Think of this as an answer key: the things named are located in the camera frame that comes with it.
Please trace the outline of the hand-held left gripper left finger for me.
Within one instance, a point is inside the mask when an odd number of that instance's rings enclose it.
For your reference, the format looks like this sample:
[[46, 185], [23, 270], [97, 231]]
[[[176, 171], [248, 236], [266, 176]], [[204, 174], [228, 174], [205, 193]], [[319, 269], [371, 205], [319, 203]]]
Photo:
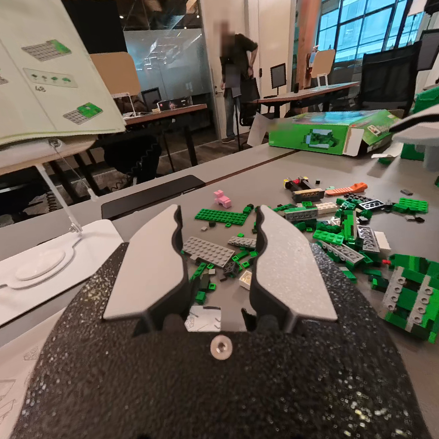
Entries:
[[182, 213], [170, 205], [130, 239], [103, 319], [133, 320], [137, 331], [186, 331], [191, 286]]

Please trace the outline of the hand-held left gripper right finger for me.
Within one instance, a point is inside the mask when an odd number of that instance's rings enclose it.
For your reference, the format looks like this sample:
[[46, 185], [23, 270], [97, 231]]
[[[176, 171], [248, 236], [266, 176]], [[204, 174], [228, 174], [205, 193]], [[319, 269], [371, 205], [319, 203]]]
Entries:
[[257, 210], [256, 230], [249, 292], [256, 325], [268, 319], [293, 332], [300, 321], [335, 323], [336, 310], [302, 232], [267, 205]]

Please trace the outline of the green brick chunk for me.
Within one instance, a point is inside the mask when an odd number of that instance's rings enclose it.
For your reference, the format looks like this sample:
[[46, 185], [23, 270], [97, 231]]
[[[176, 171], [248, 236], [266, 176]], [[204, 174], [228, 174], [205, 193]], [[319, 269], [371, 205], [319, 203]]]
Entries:
[[[439, 85], [435, 84], [427, 90], [420, 92], [415, 99], [414, 107], [409, 115], [421, 112], [439, 103]], [[402, 159], [424, 161], [425, 153], [416, 150], [415, 145], [404, 143], [402, 152], [400, 154]]]

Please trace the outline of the wooden desk with black legs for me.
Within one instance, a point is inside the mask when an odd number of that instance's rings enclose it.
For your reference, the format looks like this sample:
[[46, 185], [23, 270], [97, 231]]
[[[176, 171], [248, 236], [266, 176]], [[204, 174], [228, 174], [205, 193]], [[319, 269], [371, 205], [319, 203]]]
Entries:
[[284, 95], [278, 95], [274, 97], [266, 97], [254, 100], [254, 103], [263, 104], [263, 105], [283, 105], [288, 102], [298, 102], [307, 98], [311, 98], [314, 96], [324, 96], [336, 91], [341, 91], [345, 89], [349, 89], [353, 86], [359, 86], [360, 81], [349, 82], [349, 83], [339, 83], [333, 84], [323, 87], [314, 87], [311, 89], [303, 89], [299, 90], [297, 93], [289, 92]]

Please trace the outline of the long wooden desk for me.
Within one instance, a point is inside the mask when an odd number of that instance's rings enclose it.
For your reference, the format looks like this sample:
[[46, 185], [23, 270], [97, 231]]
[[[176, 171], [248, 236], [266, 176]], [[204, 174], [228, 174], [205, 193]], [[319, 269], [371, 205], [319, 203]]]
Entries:
[[150, 123], [156, 120], [161, 119], [173, 119], [176, 118], [176, 116], [179, 115], [186, 115], [190, 113], [194, 113], [200, 110], [207, 109], [206, 104], [197, 104], [197, 105], [191, 105], [188, 107], [182, 107], [182, 108], [174, 108], [167, 111], [161, 111], [157, 113], [148, 113], [145, 115], [135, 116], [135, 117], [129, 117], [124, 119], [124, 122], [126, 126], [131, 126], [135, 124], [142, 124], [142, 123]]

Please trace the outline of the grey plate with holes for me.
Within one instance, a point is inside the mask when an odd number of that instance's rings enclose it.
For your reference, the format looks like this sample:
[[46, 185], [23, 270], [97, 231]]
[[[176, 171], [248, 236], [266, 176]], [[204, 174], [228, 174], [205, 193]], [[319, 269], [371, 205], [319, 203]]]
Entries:
[[318, 217], [318, 209], [297, 207], [291, 208], [284, 211], [285, 219], [289, 222], [305, 222], [308, 220], [314, 220]]

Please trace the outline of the small grey brick plate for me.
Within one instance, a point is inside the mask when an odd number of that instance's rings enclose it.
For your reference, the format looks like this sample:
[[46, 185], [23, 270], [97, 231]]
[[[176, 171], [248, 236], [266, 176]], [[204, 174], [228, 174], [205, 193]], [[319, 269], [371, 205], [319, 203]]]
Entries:
[[254, 238], [246, 238], [233, 236], [228, 240], [228, 245], [236, 246], [236, 247], [244, 247], [246, 249], [255, 250], [256, 248], [256, 239]]

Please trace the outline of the large grey brick plate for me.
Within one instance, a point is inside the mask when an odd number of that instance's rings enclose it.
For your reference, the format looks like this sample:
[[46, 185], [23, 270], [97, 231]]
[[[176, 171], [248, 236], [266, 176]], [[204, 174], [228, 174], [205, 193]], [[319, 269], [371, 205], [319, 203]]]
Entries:
[[235, 255], [234, 250], [194, 236], [190, 236], [184, 242], [182, 252], [193, 260], [200, 260], [219, 268], [224, 268]]

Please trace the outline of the black mesh office chair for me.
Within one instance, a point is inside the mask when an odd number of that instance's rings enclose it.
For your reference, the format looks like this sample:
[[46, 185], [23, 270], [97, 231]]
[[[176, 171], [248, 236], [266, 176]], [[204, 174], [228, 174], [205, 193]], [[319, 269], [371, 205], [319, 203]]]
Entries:
[[364, 54], [358, 109], [400, 109], [407, 116], [418, 75], [421, 42], [384, 52]]

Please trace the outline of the small white printed paper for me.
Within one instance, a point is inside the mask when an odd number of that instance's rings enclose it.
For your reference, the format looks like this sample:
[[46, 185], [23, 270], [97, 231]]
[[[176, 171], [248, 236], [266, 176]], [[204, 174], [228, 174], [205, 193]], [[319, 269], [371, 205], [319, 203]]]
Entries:
[[220, 332], [221, 307], [194, 304], [185, 321], [188, 332]]

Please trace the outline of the black and tan brick vehicle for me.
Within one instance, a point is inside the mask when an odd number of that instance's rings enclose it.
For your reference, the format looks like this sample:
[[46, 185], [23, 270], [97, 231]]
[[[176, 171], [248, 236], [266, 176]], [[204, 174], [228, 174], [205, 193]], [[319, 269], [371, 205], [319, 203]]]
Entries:
[[284, 188], [289, 190], [294, 203], [303, 201], [316, 202], [323, 199], [325, 191], [311, 184], [306, 177], [296, 179], [286, 178], [283, 180]]

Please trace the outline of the orange brick separator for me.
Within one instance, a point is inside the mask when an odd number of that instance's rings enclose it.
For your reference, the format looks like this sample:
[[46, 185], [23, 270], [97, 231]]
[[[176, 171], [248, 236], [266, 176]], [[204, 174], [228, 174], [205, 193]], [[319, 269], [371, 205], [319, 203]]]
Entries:
[[326, 197], [334, 197], [334, 196], [342, 196], [346, 194], [356, 194], [356, 193], [363, 193], [366, 189], [368, 189], [368, 185], [364, 182], [353, 184], [349, 187], [342, 187], [342, 188], [333, 188], [333, 189], [327, 189], [325, 191]]

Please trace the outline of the green toy brick box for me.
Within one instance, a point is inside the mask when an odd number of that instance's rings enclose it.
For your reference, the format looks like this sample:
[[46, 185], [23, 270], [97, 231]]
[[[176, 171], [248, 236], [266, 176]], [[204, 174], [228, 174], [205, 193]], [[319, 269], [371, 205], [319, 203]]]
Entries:
[[392, 140], [389, 129], [401, 120], [402, 110], [308, 112], [270, 120], [257, 113], [247, 145], [262, 144], [337, 156], [357, 157]]

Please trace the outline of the small black monitor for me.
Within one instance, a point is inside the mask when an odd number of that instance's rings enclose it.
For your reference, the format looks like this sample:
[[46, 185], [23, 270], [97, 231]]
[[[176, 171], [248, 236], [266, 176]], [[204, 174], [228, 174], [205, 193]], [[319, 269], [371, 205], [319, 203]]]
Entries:
[[286, 63], [278, 64], [270, 68], [272, 89], [279, 89], [287, 84]]

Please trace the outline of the white printed sheet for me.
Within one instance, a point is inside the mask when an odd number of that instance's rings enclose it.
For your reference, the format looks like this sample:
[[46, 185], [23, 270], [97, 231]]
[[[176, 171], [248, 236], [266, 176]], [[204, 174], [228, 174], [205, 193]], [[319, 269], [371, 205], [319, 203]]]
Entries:
[[0, 349], [0, 437], [10, 437], [41, 348], [64, 308]]

